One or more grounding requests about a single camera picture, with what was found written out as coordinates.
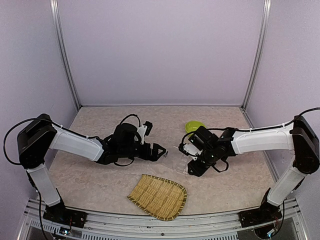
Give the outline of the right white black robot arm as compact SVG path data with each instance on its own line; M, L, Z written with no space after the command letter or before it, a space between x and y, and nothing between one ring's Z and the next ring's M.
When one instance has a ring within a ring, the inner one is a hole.
M280 125L239 129L226 127L217 136L211 128L200 126L185 136L189 142L182 141L178 149L192 160L187 164L187 173L201 177L209 168L214 168L218 161L226 162L229 157L237 155L271 151L288 150L294 152L294 159L287 170L269 188L263 196L259 207L239 213L242 227L262 224L284 217L280 207L286 197L296 190L307 175L320 167L320 141L303 111L293 120Z

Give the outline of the clear plastic pill organizer box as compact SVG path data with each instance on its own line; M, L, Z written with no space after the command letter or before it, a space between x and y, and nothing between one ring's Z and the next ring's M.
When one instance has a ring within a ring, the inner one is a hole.
M176 145L172 146L174 149L173 169L180 174L188 174L189 157L181 153Z

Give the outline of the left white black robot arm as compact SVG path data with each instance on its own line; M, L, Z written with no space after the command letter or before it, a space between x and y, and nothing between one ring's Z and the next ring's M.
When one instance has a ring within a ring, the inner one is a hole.
M153 124L149 121L134 126L123 119L111 135L101 139L98 136L82 135L65 128L53 122L48 114L43 113L36 118L17 123L8 130L8 133L24 123L27 126L17 135L19 161L14 162L10 158L7 161L25 169L39 198L45 202L43 217L55 222L73 221L77 216L84 218L86 214L66 208L45 167L45 155L48 150L66 152L101 165L117 165L119 159L134 161L136 158L156 162L167 152L157 143L145 142L145 137L153 128Z

